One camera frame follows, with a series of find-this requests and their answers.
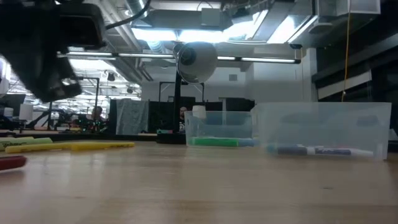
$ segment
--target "yellow marker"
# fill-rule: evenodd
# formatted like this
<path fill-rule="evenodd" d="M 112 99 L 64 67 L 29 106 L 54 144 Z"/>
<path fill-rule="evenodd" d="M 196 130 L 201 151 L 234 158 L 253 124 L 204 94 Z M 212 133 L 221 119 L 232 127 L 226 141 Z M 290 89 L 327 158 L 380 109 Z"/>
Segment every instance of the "yellow marker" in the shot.
<path fill-rule="evenodd" d="M 56 149 L 70 149 L 70 143 L 33 144 L 23 146 L 8 146 L 6 153 L 23 153 L 34 151 L 49 151 Z"/>
<path fill-rule="evenodd" d="M 14 137 L 1 137 L 0 141 L 6 141 L 6 140 L 14 140 L 14 139 L 34 139 L 33 137 L 20 137 L 20 138 L 14 138 Z"/>
<path fill-rule="evenodd" d="M 134 147 L 134 142 L 74 142 L 70 144 L 72 151 L 88 151 L 119 147 Z"/>

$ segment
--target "clear plastic bin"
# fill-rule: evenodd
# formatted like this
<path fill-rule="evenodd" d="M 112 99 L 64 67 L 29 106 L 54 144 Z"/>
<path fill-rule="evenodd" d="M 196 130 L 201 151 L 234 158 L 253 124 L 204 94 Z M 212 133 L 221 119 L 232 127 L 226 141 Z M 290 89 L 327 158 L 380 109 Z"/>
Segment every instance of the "clear plastic bin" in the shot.
<path fill-rule="evenodd" d="M 207 111 L 206 118 L 185 112 L 188 146 L 254 146 L 250 112 Z"/>
<path fill-rule="evenodd" d="M 270 153 L 387 159 L 390 103 L 260 103 L 254 111 Z"/>

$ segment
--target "red marker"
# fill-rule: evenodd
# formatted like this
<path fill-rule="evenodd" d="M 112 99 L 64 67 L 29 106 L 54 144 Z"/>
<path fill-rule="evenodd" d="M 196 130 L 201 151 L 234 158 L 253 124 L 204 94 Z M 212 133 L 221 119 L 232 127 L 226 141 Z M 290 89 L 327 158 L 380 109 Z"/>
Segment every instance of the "red marker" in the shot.
<path fill-rule="evenodd" d="M 24 156 L 0 157 L 0 170 L 8 170 L 23 167 L 26 164 Z"/>

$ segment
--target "computer monitor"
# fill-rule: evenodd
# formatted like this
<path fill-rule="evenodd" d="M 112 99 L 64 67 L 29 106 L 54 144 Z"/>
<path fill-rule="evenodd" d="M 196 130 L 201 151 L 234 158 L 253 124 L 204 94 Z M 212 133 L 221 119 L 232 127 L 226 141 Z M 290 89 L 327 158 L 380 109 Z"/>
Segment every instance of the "computer monitor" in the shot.
<path fill-rule="evenodd" d="M 14 109 L 13 116 L 19 116 L 21 104 L 25 101 L 26 94 L 0 94 L 0 106 Z"/>

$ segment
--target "person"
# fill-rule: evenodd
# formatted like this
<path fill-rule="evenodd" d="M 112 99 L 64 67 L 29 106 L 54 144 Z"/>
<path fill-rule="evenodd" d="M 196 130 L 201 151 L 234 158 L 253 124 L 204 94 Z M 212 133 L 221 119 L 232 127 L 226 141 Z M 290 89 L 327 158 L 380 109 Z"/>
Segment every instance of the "person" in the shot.
<path fill-rule="evenodd" d="M 186 107 L 180 108 L 180 131 L 185 131 L 185 115 L 184 112 L 187 111 Z"/>
<path fill-rule="evenodd" d="M 91 117 L 88 119 L 102 121 L 103 120 L 103 118 L 101 117 L 102 110 L 103 109 L 100 106 L 94 107 L 93 111 L 91 112 Z"/>

